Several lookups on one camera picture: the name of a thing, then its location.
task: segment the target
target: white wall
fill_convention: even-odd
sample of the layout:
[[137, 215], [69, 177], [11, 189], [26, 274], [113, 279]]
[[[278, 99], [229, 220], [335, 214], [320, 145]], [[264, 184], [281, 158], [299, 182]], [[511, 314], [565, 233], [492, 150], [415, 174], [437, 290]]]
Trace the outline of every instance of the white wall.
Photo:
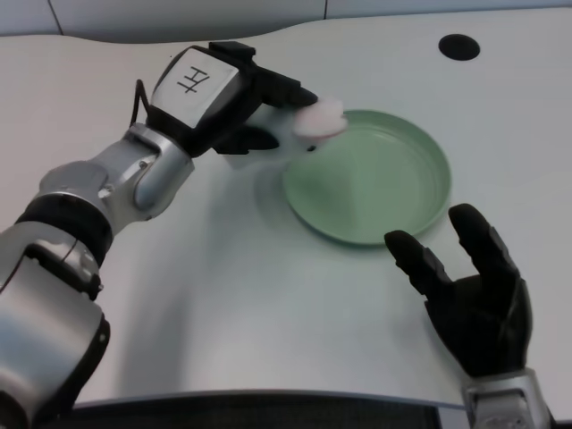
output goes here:
[[0, 34], [57, 34], [47, 0], [0, 0]]
[[328, 0], [328, 18], [572, 6], [572, 0]]
[[572, 0], [0, 0], [0, 35], [113, 42], [241, 38], [324, 18], [572, 6]]
[[52, 6], [63, 34], [140, 43], [264, 34], [323, 19], [325, 0], [52, 0]]

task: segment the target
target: silver robotic arm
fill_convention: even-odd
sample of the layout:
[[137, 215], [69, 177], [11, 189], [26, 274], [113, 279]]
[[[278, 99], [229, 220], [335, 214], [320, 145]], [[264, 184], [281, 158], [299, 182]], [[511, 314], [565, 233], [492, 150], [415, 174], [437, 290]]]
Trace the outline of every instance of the silver robotic arm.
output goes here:
[[[95, 371], [110, 328], [94, 301], [114, 236], [161, 214], [193, 172], [193, 158], [208, 149], [276, 147], [273, 136], [244, 125], [261, 104], [317, 100], [299, 82], [257, 66], [254, 53], [236, 42], [181, 52], [150, 103], [138, 85], [136, 106], [141, 97], [147, 122], [133, 123], [95, 158], [49, 172], [0, 234], [0, 427], [27, 428], [69, 411]], [[532, 373], [475, 378], [465, 392], [475, 427], [549, 427]]]

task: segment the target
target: black hole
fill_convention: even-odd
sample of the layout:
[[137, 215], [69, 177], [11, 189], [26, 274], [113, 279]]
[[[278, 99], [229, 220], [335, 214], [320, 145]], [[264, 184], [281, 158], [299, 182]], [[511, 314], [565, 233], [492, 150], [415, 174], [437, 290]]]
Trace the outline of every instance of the black hole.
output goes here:
[[439, 50], [451, 60], [468, 61], [481, 53], [481, 47], [473, 38], [462, 34], [449, 34], [439, 41]]

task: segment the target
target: black strip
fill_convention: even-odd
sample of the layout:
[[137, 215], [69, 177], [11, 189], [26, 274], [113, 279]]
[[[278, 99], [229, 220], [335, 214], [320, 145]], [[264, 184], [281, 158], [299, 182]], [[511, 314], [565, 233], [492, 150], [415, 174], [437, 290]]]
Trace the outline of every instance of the black strip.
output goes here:
[[57, 19], [57, 15], [55, 14], [54, 5], [52, 4], [52, 0], [47, 0], [47, 4], [50, 7], [50, 11], [52, 12], [52, 16], [54, 16], [55, 25], [57, 25], [57, 30], [63, 36], [62, 26], [60, 25], [60, 20]]
[[145, 85], [143, 84], [143, 80], [137, 79], [135, 82], [135, 97], [133, 100], [133, 110], [131, 111], [131, 119], [129, 122], [129, 126], [133, 125], [137, 120], [137, 115], [139, 113], [139, 102], [143, 103], [143, 107], [145, 108], [145, 112], [149, 113], [149, 100], [147, 98], [147, 92], [145, 91]]
[[44, 429], [440, 429], [437, 409], [313, 394], [242, 393], [80, 408]]
[[87, 201], [71, 196], [52, 194], [36, 198], [16, 223], [42, 222], [67, 232], [89, 249], [101, 266], [114, 236], [105, 217]]
[[29, 427], [24, 410], [3, 391], [0, 392], [0, 427], [5, 429], [28, 429]]

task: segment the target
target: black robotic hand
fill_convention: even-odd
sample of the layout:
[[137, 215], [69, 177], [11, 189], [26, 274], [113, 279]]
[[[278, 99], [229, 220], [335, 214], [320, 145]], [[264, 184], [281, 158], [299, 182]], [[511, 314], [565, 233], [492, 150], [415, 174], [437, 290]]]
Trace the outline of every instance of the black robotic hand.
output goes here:
[[467, 374], [522, 370], [533, 325], [526, 283], [499, 234], [474, 207], [454, 206], [449, 217], [479, 275], [452, 281], [435, 254], [404, 231], [386, 234], [387, 248], [427, 297], [435, 331]]
[[254, 47], [231, 41], [185, 49], [167, 66], [150, 103], [138, 89], [131, 122], [141, 94], [147, 126], [171, 137], [192, 158], [210, 148], [225, 155], [277, 148], [272, 134], [245, 124], [248, 118], [262, 104], [296, 109], [318, 97], [299, 81], [257, 65], [255, 53]]

